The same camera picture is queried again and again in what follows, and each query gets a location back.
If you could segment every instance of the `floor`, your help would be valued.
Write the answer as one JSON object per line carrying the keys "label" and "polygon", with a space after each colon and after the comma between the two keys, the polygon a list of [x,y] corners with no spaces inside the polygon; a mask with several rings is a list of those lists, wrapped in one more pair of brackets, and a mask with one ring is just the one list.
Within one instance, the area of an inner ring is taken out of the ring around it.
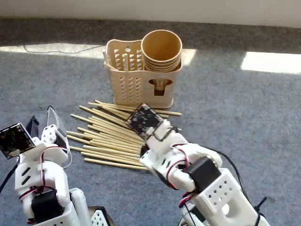
{"label": "floor", "polygon": [[[252,204],[273,226],[301,222],[301,30],[291,28],[137,21],[0,19],[0,128],[46,119],[55,107],[68,130],[86,123],[78,105],[112,101],[101,49],[110,39],[136,40],[155,29],[175,31],[185,48],[171,117],[191,142],[229,154]],[[28,51],[78,54],[29,53]],[[71,145],[80,144],[70,141]],[[119,226],[175,226],[183,191],[147,172],[83,162],[73,153],[69,186],[88,205],[103,205]],[[0,180],[14,165],[0,155]],[[26,225],[9,181],[0,196],[1,226]]]}

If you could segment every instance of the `bamboo skewer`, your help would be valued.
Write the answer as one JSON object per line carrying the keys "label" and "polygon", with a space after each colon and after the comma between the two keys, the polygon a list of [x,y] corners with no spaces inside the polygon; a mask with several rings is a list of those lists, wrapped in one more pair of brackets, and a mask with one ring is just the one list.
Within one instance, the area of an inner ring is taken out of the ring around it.
{"label": "bamboo skewer", "polygon": [[113,138],[110,138],[110,137],[106,137],[102,133],[99,133],[99,135],[100,135],[99,137],[95,136],[95,138],[93,138],[93,139],[101,140],[101,141],[105,141],[105,142],[110,142],[110,143],[115,143],[115,144],[119,144],[119,145],[125,145],[125,146],[128,146],[128,147],[136,148],[138,150],[141,149],[141,145],[134,145],[134,144],[122,142],[122,141],[119,141],[119,140],[116,140],[116,139],[113,139]]}
{"label": "bamboo skewer", "polygon": [[91,134],[86,133],[86,132],[84,134],[82,134],[82,133],[76,133],[76,132],[72,132],[72,131],[67,131],[67,134],[77,136],[77,137],[88,138],[88,139],[96,141],[98,143],[102,143],[102,142],[104,142],[106,144],[114,143],[114,145],[116,145],[116,146],[127,147],[128,149],[132,149],[132,150],[136,150],[136,151],[139,151],[141,149],[141,146],[139,146],[139,145],[128,144],[128,143],[125,143],[125,142],[114,140],[112,138],[108,139],[106,137],[101,137],[102,136],[101,134],[100,134],[100,136],[95,136],[95,135],[91,135]]}
{"label": "bamboo skewer", "polygon": [[106,128],[110,128],[110,129],[114,129],[116,131],[120,131],[120,133],[123,132],[125,134],[132,134],[135,137],[139,137],[134,131],[131,131],[129,129],[126,129],[126,128],[123,128],[123,127],[120,127],[120,126],[117,126],[117,125],[112,126],[112,125],[106,123],[105,121],[98,120],[96,117],[93,118],[93,116],[92,116],[92,117],[89,117],[88,119],[91,120],[91,121],[96,122],[96,123],[91,122],[91,124],[96,124],[98,126],[105,126]]}
{"label": "bamboo skewer", "polygon": [[125,131],[125,132],[136,134],[136,133],[135,133],[134,131],[132,131],[131,129],[126,129],[126,128],[122,127],[122,126],[116,125],[115,123],[112,123],[112,122],[103,120],[103,119],[98,118],[98,117],[96,117],[96,116],[92,116],[91,118],[92,118],[91,120],[94,120],[94,121],[97,120],[97,121],[99,121],[99,122],[103,122],[103,123],[106,123],[106,124],[108,124],[108,125],[114,126],[114,127],[118,128],[118,129],[121,129],[121,130],[123,130],[123,131]]}
{"label": "bamboo skewer", "polygon": [[119,138],[122,138],[122,139],[125,139],[125,140],[129,140],[129,141],[133,141],[133,142],[139,142],[139,143],[143,143],[142,141],[140,140],[136,140],[136,139],[133,139],[133,138],[130,138],[130,137],[127,137],[127,136],[124,136],[120,133],[116,133],[116,132],[112,132],[108,129],[105,129],[105,128],[100,128],[100,127],[95,127],[95,126],[91,126],[91,125],[88,125],[88,128],[90,129],[94,129],[94,130],[97,130],[99,132],[103,132],[103,133],[107,133],[107,134],[110,134],[112,136],[116,136],[116,137],[119,137]]}
{"label": "bamboo skewer", "polygon": [[98,164],[103,164],[103,165],[118,166],[118,167],[130,168],[130,169],[136,169],[136,170],[147,170],[147,168],[142,167],[142,166],[132,166],[132,165],[127,165],[127,164],[121,164],[121,163],[115,163],[115,162],[109,162],[109,161],[101,161],[101,160],[95,160],[95,159],[89,159],[89,158],[84,158],[84,160],[89,161],[89,162],[98,163]]}
{"label": "bamboo skewer", "polygon": [[[123,111],[128,111],[128,112],[131,112],[130,110],[136,110],[136,107],[131,107],[131,106],[103,103],[99,100],[95,100],[95,102],[98,103],[98,105],[96,105],[95,103],[89,103],[89,104],[94,105],[94,106],[100,106],[100,107],[103,106],[103,105],[107,105],[111,108],[115,108],[115,109],[123,110]],[[155,111],[157,113],[163,113],[163,114],[169,114],[169,115],[175,115],[175,116],[181,116],[182,115],[181,112],[172,112],[172,111],[165,111],[165,110],[158,110],[158,109],[155,109]]]}
{"label": "bamboo skewer", "polygon": [[129,144],[133,144],[133,145],[141,145],[141,146],[144,144],[143,142],[140,142],[140,141],[133,142],[133,141],[125,140],[125,139],[122,139],[122,138],[119,138],[117,136],[113,136],[113,135],[110,135],[110,134],[107,134],[107,133],[95,133],[93,131],[90,131],[88,129],[84,129],[84,128],[81,128],[81,127],[77,127],[77,129],[79,131],[86,132],[86,133],[89,133],[89,134],[93,134],[95,136],[104,137],[104,138],[107,138],[107,139],[115,139],[115,140],[118,140],[118,141],[121,141],[121,142],[124,142],[124,143],[129,143]]}
{"label": "bamboo skewer", "polygon": [[67,137],[68,137],[69,139],[76,140],[76,141],[82,142],[82,143],[87,144],[87,145],[90,144],[89,141],[84,140],[84,139],[80,139],[80,138],[78,138],[78,137],[74,137],[74,136],[71,136],[71,135],[67,135]]}
{"label": "bamboo skewer", "polygon": [[109,129],[109,130],[111,130],[111,131],[120,133],[120,134],[122,134],[122,135],[124,135],[124,136],[128,136],[128,137],[130,137],[130,138],[133,138],[133,139],[142,141],[142,138],[139,137],[137,134],[127,133],[127,132],[124,132],[123,130],[117,129],[117,128],[115,128],[115,127],[107,126],[106,124],[99,125],[99,123],[98,123],[98,124],[93,123],[92,125],[95,126],[95,127],[100,127],[100,128]]}
{"label": "bamboo skewer", "polygon": [[117,150],[117,151],[127,152],[127,153],[132,153],[132,154],[138,154],[139,153],[139,151],[134,151],[134,150],[124,148],[124,147],[118,147],[118,146],[115,146],[115,145],[108,145],[108,144],[98,143],[96,141],[90,141],[89,143],[90,143],[90,145],[93,145],[93,146],[96,146],[96,147],[108,147],[108,148],[112,148],[112,149]]}
{"label": "bamboo skewer", "polygon": [[87,153],[87,152],[81,152],[81,154],[86,155],[86,156],[90,156],[90,157],[99,158],[99,159],[106,159],[106,160],[110,160],[110,161],[118,161],[118,162],[122,162],[122,163],[126,163],[126,164],[131,164],[131,165],[136,165],[136,166],[141,166],[141,167],[143,166],[139,162],[122,160],[122,159],[118,159],[118,158],[115,158],[115,157],[108,157],[108,156],[101,155],[101,154],[91,154],[91,153]]}
{"label": "bamboo skewer", "polygon": [[109,149],[109,148],[103,148],[103,147],[95,147],[95,146],[89,146],[89,145],[83,145],[84,148],[87,148],[92,151],[100,151],[100,152],[106,152],[106,153],[113,153],[113,154],[121,154],[121,155],[126,155],[126,156],[132,156],[139,158],[140,155],[138,154],[133,154],[133,153],[128,153],[128,152],[122,152],[122,151],[116,151],[115,149]]}
{"label": "bamboo skewer", "polygon": [[122,111],[119,111],[119,110],[117,110],[117,109],[110,108],[110,107],[107,107],[107,106],[102,106],[102,108],[103,108],[104,110],[107,110],[108,112],[113,113],[113,114],[117,113],[117,114],[122,115],[122,116],[123,116],[122,118],[125,119],[125,120],[128,119],[128,117],[130,117],[130,115],[131,115],[131,114],[129,114],[129,113],[122,112]]}
{"label": "bamboo skewer", "polygon": [[94,112],[94,114],[98,114],[98,116],[101,116],[103,118],[106,118],[110,121],[113,121],[114,123],[117,123],[120,126],[123,126],[125,128],[128,128],[128,126],[125,124],[125,122],[121,119],[118,119],[110,114],[104,113],[102,111],[97,110],[96,108],[92,108],[92,111]]}
{"label": "bamboo skewer", "polygon": [[129,136],[129,137],[134,138],[134,139],[143,141],[142,138],[139,137],[138,135],[134,134],[133,131],[130,131],[130,130],[129,130],[129,133],[130,133],[130,134],[128,134],[127,132],[125,132],[125,131],[122,130],[122,129],[119,129],[118,127],[113,127],[113,126],[111,126],[111,125],[109,125],[109,124],[100,123],[99,121],[91,120],[91,118],[86,119],[86,118],[84,118],[84,117],[81,117],[81,116],[78,116],[78,115],[75,115],[75,114],[71,114],[71,116],[74,117],[74,118],[77,118],[77,119],[80,119],[80,120],[89,122],[89,123],[91,123],[91,124],[97,125],[98,127],[103,126],[103,127],[105,127],[105,129],[110,129],[110,130],[113,130],[113,131],[115,131],[115,132],[121,133],[121,134],[123,134],[123,135],[127,135],[127,136]]}
{"label": "bamboo skewer", "polygon": [[[99,144],[112,145],[112,142],[111,142],[111,141],[105,141],[105,140],[99,140],[99,139],[92,139],[92,141],[95,141],[95,142],[97,142],[97,143],[99,143]],[[127,149],[134,150],[134,151],[137,151],[137,152],[140,151],[140,148],[137,148],[137,147],[130,147],[130,146],[127,146],[127,145],[121,145],[121,144],[117,144],[117,143],[114,143],[114,146],[115,146],[115,147],[123,147],[123,148],[127,148]]]}
{"label": "bamboo skewer", "polygon": [[91,140],[92,139],[99,139],[99,137],[95,136],[95,135],[76,133],[76,132],[72,132],[72,131],[67,131],[67,134],[77,136],[77,137],[84,137],[84,138],[88,138],[88,139],[91,139]]}
{"label": "bamboo skewer", "polygon": [[[88,104],[90,105],[93,105],[93,106],[98,106],[98,107],[101,107],[109,112],[112,112],[113,109],[114,110],[119,110],[120,112],[122,111],[127,111],[127,112],[134,112],[136,110],[135,107],[132,107],[130,108],[129,106],[122,106],[120,107],[121,105],[112,105],[112,104],[107,104],[107,103],[103,103],[103,104],[97,104],[97,103],[92,103],[92,102],[89,102]],[[180,116],[182,115],[182,113],[179,113],[179,112],[169,112],[169,111],[163,111],[163,112],[166,112],[166,113],[170,113],[172,115],[177,115],[177,116]],[[169,115],[168,114],[162,114],[162,113],[159,113],[159,115],[162,117],[162,118],[168,118]]]}
{"label": "bamboo skewer", "polygon": [[88,130],[88,129],[84,129],[84,128],[82,128],[82,127],[77,127],[77,130],[79,130],[79,131],[81,131],[81,132],[84,132],[84,134],[85,134],[85,133],[88,133],[88,134],[94,135],[94,136],[96,136],[96,137],[101,137],[101,136],[99,136],[99,133],[95,133],[95,132],[93,132],[93,131],[90,131],[90,130]]}
{"label": "bamboo skewer", "polygon": [[107,119],[107,120],[110,120],[110,121],[112,121],[112,122],[114,122],[114,123],[116,123],[116,124],[118,124],[118,125],[120,125],[120,126],[123,126],[123,127],[125,127],[125,128],[128,128],[128,126],[127,126],[127,125],[124,123],[124,121],[122,121],[121,119],[117,119],[117,118],[115,118],[115,117],[113,117],[113,116],[111,116],[111,115],[109,115],[109,114],[106,114],[106,113],[103,113],[103,112],[101,112],[101,111],[98,111],[98,110],[95,109],[95,108],[90,109],[90,108],[87,108],[87,107],[84,107],[84,106],[81,106],[81,105],[80,105],[79,107],[80,107],[81,109],[87,111],[87,112],[96,114],[96,115],[98,115],[98,116],[100,116],[100,117],[103,117],[103,118],[105,118],[105,119]]}
{"label": "bamboo skewer", "polygon": [[105,106],[103,106],[102,108],[104,110],[108,111],[108,112],[111,112],[114,115],[119,116],[120,118],[122,118],[124,120],[126,120],[128,118],[127,115],[126,115],[128,113],[126,113],[126,112],[122,112],[122,111],[119,111],[119,110],[116,110],[116,109],[113,109],[113,108],[109,108],[109,107],[105,107]]}
{"label": "bamboo skewer", "polygon": [[108,153],[105,153],[105,152],[96,152],[96,151],[91,151],[91,150],[88,150],[88,149],[84,149],[84,148],[80,148],[80,147],[73,147],[73,146],[70,146],[70,149],[80,151],[80,152],[88,152],[88,153],[91,153],[91,154],[101,154],[101,155],[104,155],[104,156],[114,157],[114,158],[118,158],[118,159],[122,159],[122,160],[131,160],[131,161],[139,162],[139,158],[126,156],[126,155],[108,154]]}

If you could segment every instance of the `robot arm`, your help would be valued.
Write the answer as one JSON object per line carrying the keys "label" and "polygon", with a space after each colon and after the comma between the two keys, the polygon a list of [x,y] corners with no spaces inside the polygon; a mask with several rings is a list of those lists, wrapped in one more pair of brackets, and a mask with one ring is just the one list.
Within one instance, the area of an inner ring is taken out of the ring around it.
{"label": "robot arm", "polygon": [[[269,226],[244,196],[230,171],[221,168],[218,153],[188,143],[146,104],[138,107],[127,123],[149,147],[140,162],[167,186],[188,192],[189,196],[180,202],[181,208],[191,200],[211,226]],[[203,225],[194,220],[187,223]]]}
{"label": "robot arm", "polygon": [[21,123],[0,130],[0,149],[7,158],[19,156],[15,190],[28,224],[35,226],[110,226],[104,208],[95,207],[91,216],[84,193],[70,189],[61,166],[70,152],[63,123],[52,107],[41,138],[35,117],[26,128]]}

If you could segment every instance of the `beige plastic basket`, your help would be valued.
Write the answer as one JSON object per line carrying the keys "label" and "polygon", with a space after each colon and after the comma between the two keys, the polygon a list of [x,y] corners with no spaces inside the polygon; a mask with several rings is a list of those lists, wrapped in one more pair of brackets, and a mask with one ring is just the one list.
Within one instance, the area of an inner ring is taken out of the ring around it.
{"label": "beige plastic basket", "polygon": [[[114,103],[138,106],[147,103],[155,108],[173,105],[174,85],[181,63],[176,71],[158,73],[144,70],[141,40],[110,40],[104,52],[104,65],[108,69],[114,92]],[[154,79],[168,79],[163,96],[155,95]]]}

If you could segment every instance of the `white wall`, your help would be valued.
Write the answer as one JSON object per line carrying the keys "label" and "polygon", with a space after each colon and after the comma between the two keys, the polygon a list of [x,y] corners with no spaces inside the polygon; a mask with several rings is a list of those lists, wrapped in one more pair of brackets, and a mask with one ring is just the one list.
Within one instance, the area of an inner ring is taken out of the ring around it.
{"label": "white wall", "polygon": [[301,0],[0,0],[0,16],[162,20],[301,28]]}

